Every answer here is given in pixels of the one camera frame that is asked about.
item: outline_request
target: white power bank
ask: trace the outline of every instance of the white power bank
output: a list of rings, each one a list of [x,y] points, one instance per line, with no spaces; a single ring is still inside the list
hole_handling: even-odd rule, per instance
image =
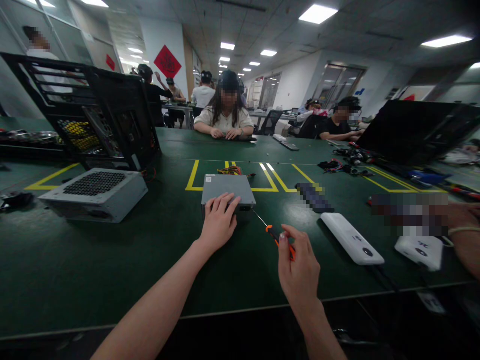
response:
[[[385,263],[384,258],[342,214],[324,212],[320,219],[323,220],[356,264],[381,265]]]
[[[425,265],[428,271],[435,272],[442,267],[444,244],[433,236],[401,236],[395,250],[419,265]]]

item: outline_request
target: power supply unit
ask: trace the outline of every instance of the power supply unit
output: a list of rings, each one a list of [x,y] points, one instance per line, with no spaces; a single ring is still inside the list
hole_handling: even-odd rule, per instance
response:
[[[140,172],[94,168],[39,199],[68,220],[117,224],[148,191]]]
[[[251,210],[255,208],[257,202],[246,175],[206,174],[203,182],[203,195],[201,197],[203,218],[205,218],[205,205],[207,202],[225,193],[234,193],[235,197],[241,197],[241,201],[235,209],[237,220],[249,220],[253,213]]]

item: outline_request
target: hand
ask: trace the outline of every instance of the hand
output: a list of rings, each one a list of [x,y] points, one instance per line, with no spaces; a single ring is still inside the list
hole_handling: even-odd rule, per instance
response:
[[[212,128],[211,131],[210,131],[210,135],[214,139],[220,139],[220,138],[223,138],[225,136],[224,133],[222,132],[222,130],[217,129],[217,128]]]
[[[463,150],[467,150],[467,151],[476,155],[479,152],[480,148],[478,146],[475,146],[475,145],[465,145],[463,147]]]
[[[242,129],[230,129],[226,133],[226,139],[227,140],[232,140],[235,139],[237,136],[242,135]]]
[[[480,204],[451,202],[447,208],[448,228],[479,228]]]
[[[280,235],[278,246],[278,276],[288,302],[294,312],[318,304],[320,264],[315,257],[306,232],[300,232],[290,225],[281,226],[285,233]],[[294,238],[295,262],[290,261],[290,243]]]
[[[198,242],[206,246],[212,254],[229,241],[237,227],[237,215],[234,215],[234,212],[242,198],[237,197],[227,208],[234,196],[235,194],[226,192],[210,199],[205,205],[205,222]]]

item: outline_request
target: green workbench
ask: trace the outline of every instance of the green workbench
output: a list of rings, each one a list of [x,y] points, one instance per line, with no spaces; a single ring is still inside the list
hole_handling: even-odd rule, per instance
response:
[[[371,179],[323,174],[326,141],[295,139],[294,152],[272,137],[256,143],[214,140],[188,130],[158,129],[162,157],[156,181],[120,224],[66,221],[38,200],[0,215],[0,339],[92,329],[116,324],[185,253],[202,230],[204,174],[235,162],[250,180],[256,210],[276,227],[307,232],[321,264],[318,296],[324,301],[388,292],[371,272],[356,265],[295,192],[299,182],[318,182],[326,198],[385,258],[385,271],[402,290],[422,286],[418,267],[394,250],[397,237],[366,204],[373,194],[417,194],[403,181],[375,173]],[[84,170],[81,165],[3,159],[0,189],[29,189],[39,196]],[[431,287],[472,281],[451,248]],[[278,277],[278,249],[256,218],[239,223],[232,239],[198,275],[183,310],[197,317],[286,306]]]

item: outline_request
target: long hair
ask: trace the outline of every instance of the long hair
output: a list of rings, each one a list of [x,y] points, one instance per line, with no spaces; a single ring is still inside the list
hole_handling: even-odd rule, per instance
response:
[[[217,86],[215,90],[215,95],[211,98],[210,102],[208,103],[209,107],[213,108],[213,124],[215,126],[216,123],[220,121],[220,114],[222,113],[222,87]],[[236,90],[236,104],[232,110],[232,126],[235,127],[239,123],[239,113],[245,109],[244,103],[242,98],[240,97],[240,91],[237,88]]]

